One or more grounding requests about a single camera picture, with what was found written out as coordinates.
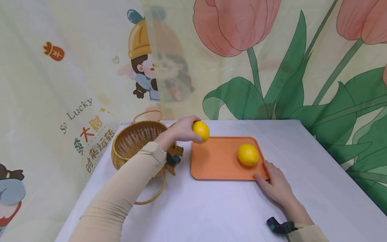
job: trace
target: beige sleeve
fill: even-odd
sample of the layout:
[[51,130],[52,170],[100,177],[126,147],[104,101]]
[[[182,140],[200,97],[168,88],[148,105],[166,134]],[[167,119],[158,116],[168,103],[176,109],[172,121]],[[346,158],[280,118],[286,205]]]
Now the beige sleeve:
[[141,191],[166,162],[166,153],[149,142],[97,193],[81,216],[71,242],[120,242],[123,222]]
[[303,225],[296,223],[295,230],[289,233],[290,242],[329,242],[318,225]]

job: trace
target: basket strap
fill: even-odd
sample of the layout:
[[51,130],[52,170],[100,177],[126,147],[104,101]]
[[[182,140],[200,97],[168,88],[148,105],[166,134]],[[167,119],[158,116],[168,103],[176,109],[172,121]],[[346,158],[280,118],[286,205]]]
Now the basket strap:
[[183,156],[184,148],[176,145],[176,155]]
[[154,200],[156,200],[156,198],[158,198],[158,196],[160,196],[160,194],[164,190],[164,187],[165,187],[165,184],[166,184],[166,178],[167,178],[167,175],[165,173],[165,167],[163,167],[163,185],[161,186],[160,191],[153,198],[149,199],[148,201],[145,201],[145,202],[135,202],[134,204],[136,204],[136,205],[145,205],[145,204],[151,203]]
[[160,113],[160,117],[157,119],[157,122],[160,122],[160,120],[161,120],[161,118],[163,116],[163,113],[160,110],[150,110],[150,111],[142,112],[142,113],[138,114],[136,117],[134,117],[134,119],[132,121],[132,124],[136,122],[136,119],[138,117],[140,117],[143,114],[150,113],[150,112],[159,112]]

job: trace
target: person's left hand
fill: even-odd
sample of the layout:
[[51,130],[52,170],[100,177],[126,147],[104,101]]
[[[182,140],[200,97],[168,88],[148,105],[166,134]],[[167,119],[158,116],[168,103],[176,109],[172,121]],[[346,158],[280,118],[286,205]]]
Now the person's left hand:
[[201,119],[195,115],[181,118],[168,131],[177,141],[195,141],[202,143],[203,139],[192,131],[192,124],[196,121],[201,121]]

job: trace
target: money bag illustration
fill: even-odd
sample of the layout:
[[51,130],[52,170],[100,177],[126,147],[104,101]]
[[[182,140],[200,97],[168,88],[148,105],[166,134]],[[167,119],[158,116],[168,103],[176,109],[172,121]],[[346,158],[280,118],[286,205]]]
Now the money bag illustration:
[[46,42],[43,49],[45,54],[49,55],[53,60],[61,61],[65,57],[65,51],[58,46],[52,45],[51,42]]

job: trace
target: curtain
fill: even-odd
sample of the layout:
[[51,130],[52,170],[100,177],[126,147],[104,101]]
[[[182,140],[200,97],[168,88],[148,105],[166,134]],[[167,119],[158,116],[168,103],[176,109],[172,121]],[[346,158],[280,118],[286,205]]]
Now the curtain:
[[151,110],[299,119],[386,213],[386,9],[1,1],[0,239],[53,241],[119,124]]

